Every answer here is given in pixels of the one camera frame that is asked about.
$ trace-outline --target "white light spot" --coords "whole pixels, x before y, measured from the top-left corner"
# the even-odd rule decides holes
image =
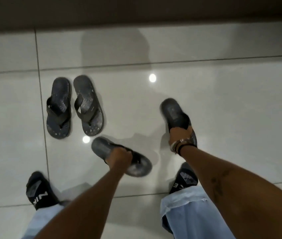
[[[82,141],[83,141],[84,143],[88,143],[88,142],[90,142],[90,137],[89,137],[89,136],[84,136],[84,137],[82,138]]]
[[[151,74],[151,75],[149,76],[149,80],[150,80],[151,82],[155,82],[155,81],[157,80],[157,76],[156,76],[155,74]]]

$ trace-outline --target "tile floor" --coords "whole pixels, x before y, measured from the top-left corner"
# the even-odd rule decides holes
[[[191,117],[199,147],[282,189],[282,22],[115,27],[0,34],[0,239],[20,238],[34,209],[29,175],[49,176],[73,199],[107,172],[83,142],[72,94],[72,130],[46,131],[56,77],[94,82],[101,135],[145,154],[144,178],[124,176],[103,238],[172,238],[160,200],[183,160],[168,150],[160,103],[174,97]],[[156,81],[149,76],[155,74]]]

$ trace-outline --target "hand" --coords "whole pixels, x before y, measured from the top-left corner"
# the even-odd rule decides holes
[[[178,141],[178,140],[181,140],[181,139],[186,139],[186,138],[189,139],[189,138],[191,138],[192,131],[193,131],[193,128],[191,126],[188,126],[187,130],[184,129],[184,128],[180,128],[180,127],[173,127],[173,128],[171,128],[171,130],[170,130],[169,145],[171,145],[175,141]]]
[[[124,171],[131,165],[131,161],[132,153],[121,147],[114,148],[106,158],[110,169],[123,169]]]

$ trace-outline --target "dark wall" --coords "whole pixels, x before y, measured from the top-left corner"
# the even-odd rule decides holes
[[[0,31],[241,18],[282,18],[282,0],[0,0]]]

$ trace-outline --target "black bracelet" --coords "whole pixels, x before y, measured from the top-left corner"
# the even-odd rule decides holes
[[[178,149],[178,154],[180,155],[180,156],[182,156],[181,155],[181,148],[182,147],[184,147],[184,146],[193,146],[193,147],[196,147],[194,144],[192,144],[192,143],[186,143],[186,144],[182,144],[181,146],[179,146],[179,149]]]

